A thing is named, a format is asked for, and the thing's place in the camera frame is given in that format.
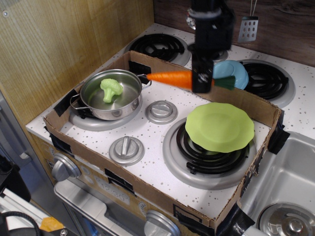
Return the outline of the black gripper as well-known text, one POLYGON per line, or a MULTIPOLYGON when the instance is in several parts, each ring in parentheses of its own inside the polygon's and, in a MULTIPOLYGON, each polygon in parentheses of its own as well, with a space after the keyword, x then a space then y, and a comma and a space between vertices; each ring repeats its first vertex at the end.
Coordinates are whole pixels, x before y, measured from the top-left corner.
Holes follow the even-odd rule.
POLYGON ((192 92, 208 93, 211 90, 214 57, 231 48, 235 14, 232 9, 198 12, 189 9, 195 20, 195 40, 189 45, 192 54, 192 92))

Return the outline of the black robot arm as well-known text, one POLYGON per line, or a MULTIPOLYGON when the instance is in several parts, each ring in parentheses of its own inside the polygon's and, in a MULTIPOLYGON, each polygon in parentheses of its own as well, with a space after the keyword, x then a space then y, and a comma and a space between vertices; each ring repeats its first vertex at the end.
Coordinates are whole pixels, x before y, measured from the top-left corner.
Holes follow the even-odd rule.
POLYGON ((208 93, 213 86, 234 89, 235 77, 213 78, 214 59, 231 48, 235 15, 223 0, 192 0, 188 10, 195 23, 192 54, 192 91, 208 93))

